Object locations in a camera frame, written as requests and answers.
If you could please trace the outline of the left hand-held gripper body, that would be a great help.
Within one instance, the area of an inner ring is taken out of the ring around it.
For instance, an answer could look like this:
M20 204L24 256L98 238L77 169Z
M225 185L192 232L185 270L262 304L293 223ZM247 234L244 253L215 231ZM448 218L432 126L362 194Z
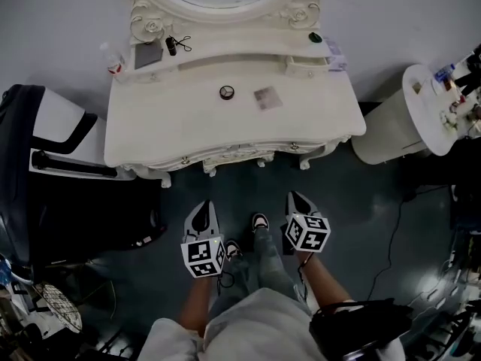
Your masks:
M183 262L194 278L219 276L225 262L222 235L186 241L180 245Z

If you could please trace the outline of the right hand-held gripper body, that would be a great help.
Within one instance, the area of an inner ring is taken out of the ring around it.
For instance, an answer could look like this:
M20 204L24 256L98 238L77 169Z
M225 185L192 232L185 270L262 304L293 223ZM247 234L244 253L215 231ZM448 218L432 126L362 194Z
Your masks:
M281 227L283 255L293 255L295 251L322 252L331 234L327 218L319 213L291 213L286 217L286 221L286 225Z

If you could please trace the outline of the white ornate vanity table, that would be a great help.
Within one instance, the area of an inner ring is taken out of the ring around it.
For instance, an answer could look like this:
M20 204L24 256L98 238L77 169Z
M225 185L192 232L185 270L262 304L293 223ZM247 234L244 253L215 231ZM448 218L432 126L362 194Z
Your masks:
M157 41L163 54L137 70L131 58L113 81L107 165L167 188L171 172L236 152L291 153L307 169L365 133L343 54L320 32L322 0L130 1L132 46ZM186 35L192 51L171 56L165 39ZM283 106L261 111L253 93L268 86Z

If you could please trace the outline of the person's right forearm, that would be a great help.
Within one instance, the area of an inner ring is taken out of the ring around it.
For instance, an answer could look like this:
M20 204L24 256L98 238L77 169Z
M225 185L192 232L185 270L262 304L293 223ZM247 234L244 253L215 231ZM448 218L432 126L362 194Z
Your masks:
M329 273L314 253L297 251L300 270L320 308L351 300L348 292Z

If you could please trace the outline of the person's left forearm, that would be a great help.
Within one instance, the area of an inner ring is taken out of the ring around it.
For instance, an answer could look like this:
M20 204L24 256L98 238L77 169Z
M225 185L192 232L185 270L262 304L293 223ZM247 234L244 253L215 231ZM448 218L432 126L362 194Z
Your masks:
M210 305L213 278L195 278L177 322L184 329L204 337L208 323L227 307L226 300L218 297Z

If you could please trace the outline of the person's left shoe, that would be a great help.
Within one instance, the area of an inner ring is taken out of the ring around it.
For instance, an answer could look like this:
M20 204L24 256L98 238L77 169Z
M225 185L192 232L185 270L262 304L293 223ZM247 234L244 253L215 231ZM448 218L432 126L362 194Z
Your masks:
M244 255L240 245L234 239L227 240L224 246L225 257L229 262L235 258L241 258Z

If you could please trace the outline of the person's shoe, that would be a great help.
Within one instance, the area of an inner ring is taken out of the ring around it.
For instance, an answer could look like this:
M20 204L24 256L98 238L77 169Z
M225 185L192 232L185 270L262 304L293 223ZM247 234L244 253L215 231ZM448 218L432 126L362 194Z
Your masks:
M256 213L252 217L251 227L253 234L258 232L269 232L269 222L267 217L262 213Z
M227 240L224 246L225 257L229 262L235 258L241 258L244 255L240 245L234 239Z

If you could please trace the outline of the person's right shoe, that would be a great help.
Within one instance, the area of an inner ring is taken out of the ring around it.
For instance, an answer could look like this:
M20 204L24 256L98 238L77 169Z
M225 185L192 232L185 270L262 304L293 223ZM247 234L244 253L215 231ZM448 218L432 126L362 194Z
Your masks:
M252 217L251 227L253 234L258 232L269 232L269 222L267 217L262 213L256 213Z

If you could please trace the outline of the person's white shirt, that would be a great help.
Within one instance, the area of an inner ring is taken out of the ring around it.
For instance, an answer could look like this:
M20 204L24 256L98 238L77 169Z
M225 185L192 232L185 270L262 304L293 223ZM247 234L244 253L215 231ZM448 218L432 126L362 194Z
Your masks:
M328 361L310 319L304 303L262 288L213 318L204 335L156 320L138 361Z

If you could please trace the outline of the black waist pack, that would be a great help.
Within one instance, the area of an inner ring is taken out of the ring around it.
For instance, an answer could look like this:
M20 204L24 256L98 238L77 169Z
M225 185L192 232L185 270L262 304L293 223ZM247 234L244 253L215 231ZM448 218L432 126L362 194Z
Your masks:
M413 309L393 299L340 302L313 315L309 332L328 361L376 356L412 326Z

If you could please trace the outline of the grey checkered card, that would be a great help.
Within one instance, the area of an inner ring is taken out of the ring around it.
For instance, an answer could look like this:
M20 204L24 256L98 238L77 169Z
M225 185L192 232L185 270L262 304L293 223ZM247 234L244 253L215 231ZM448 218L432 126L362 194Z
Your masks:
M266 111L283 106L283 102L281 101L279 95L277 94L277 91L273 86L268 86L256 90L253 94L256 103L261 111Z

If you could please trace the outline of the grey plastic bin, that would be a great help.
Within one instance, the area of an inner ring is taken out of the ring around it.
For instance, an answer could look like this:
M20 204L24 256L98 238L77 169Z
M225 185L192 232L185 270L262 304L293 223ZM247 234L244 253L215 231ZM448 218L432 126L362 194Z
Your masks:
M0 255L22 267L130 250L166 227L159 185L104 160L106 122L45 86L0 100Z

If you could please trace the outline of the round patterned mesh disc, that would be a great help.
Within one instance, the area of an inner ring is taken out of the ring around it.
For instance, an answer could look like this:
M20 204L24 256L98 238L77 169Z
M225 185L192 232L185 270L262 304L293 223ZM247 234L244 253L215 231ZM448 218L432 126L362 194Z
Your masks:
M65 327L74 333L82 331L80 312L73 302L52 284L42 283L38 290L47 303L47 307Z

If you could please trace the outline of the group of small cosmetics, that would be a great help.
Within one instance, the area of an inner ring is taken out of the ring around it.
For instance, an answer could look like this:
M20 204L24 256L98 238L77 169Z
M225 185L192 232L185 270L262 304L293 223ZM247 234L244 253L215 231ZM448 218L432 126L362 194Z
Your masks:
M476 137L481 133L481 82L470 93L455 81L469 75L479 57L471 52L457 63L432 73L417 65L407 78L408 111L419 130L431 133L445 129L458 136Z

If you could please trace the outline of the grey square pad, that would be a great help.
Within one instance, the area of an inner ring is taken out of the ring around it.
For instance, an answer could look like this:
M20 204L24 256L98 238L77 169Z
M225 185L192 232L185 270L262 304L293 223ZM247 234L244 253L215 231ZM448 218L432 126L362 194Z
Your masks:
M135 45L135 70L162 60L162 45L153 41Z

